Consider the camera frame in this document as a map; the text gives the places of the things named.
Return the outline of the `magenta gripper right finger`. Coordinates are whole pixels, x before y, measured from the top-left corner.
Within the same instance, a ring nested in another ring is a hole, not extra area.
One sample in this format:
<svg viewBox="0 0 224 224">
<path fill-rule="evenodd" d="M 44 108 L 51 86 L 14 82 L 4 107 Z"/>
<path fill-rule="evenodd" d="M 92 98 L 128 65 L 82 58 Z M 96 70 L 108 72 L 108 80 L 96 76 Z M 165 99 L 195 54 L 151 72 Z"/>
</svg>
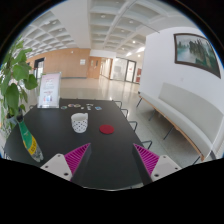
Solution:
<svg viewBox="0 0 224 224">
<path fill-rule="evenodd" d="M 144 147 L 134 144 L 133 157 L 143 182 L 154 182 L 181 170 L 168 155 L 157 155 Z"/>
</svg>

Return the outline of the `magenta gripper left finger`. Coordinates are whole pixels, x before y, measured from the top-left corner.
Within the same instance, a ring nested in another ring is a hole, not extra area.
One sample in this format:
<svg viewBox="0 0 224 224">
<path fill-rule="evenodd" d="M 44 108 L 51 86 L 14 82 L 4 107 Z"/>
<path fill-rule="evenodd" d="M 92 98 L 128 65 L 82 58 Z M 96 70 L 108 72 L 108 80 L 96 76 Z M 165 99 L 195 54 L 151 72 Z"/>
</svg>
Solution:
<svg viewBox="0 0 224 224">
<path fill-rule="evenodd" d="M 41 168 L 65 180 L 79 180 L 91 154 L 91 144 L 82 145 L 69 153 L 56 154 Z"/>
</svg>

